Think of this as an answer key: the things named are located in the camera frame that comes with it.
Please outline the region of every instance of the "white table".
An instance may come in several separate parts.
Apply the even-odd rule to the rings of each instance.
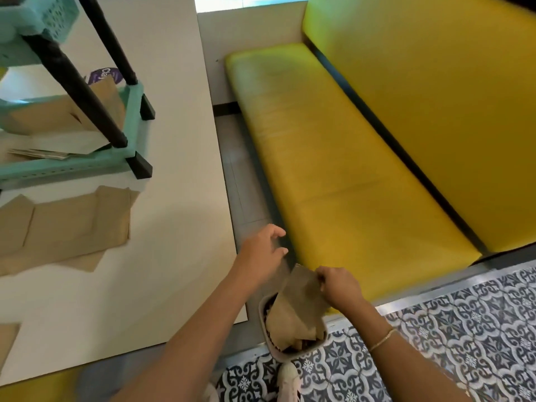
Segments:
[[[157,112],[146,154],[153,178],[127,172],[2,192],[0,205],[101,184],[143,191],[130,242],[95,272],[47,265],[0,278],[0,322],[23,322],[0,385],[167,341],[236,254],[194,1],[99,1]],[[63,50],[83,75],[114,66],[83,12]],[[3,99],[59,93],[40,66],[11,69],[0,83]],[[246,319],[243,309],[237,322]]]

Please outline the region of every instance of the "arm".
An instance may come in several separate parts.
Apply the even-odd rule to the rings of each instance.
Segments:
[[[238,312],[288,252],[272,247],[272,238],[284,235],[285,230],[269,224],[246,239],[227,277],[166,344],[163,356],[112,401],[198,400]]]
[[[370,349],[391,325],[361,295],[359,283],[343,268],[321,266],[317,273],[331,305],[353,324]],[[471,402],[471,399],[398,333],[371,352],[394,402]]]

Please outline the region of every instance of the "gold bracelet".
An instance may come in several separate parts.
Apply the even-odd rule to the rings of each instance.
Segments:
[[[396,331],[396,329],[393,327],[391,330],[389,330],[389,333],[387,333],[387,336],[382,338],[378,343],[374,344],[370,349],[369,352],[371,353],[375,349],[377,349],[379,346],[381,346],[383,343],[385,343],[387,340],[389,340],[389,337]]]

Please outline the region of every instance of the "white wall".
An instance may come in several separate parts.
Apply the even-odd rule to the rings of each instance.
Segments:
[[[302,41],[306,1],[197,15],[212,104],[236,101],[224,69],[232,52]]]

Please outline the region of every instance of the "floral tile pattern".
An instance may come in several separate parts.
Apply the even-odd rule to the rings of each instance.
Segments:
[[[398,332],[477,402],[536,400],[536,267],[387,315]],[[391,401],[357,331],[295,360],[303,402]],[[217,384],[224,402],[277,399],[271,355],[229,367]]]

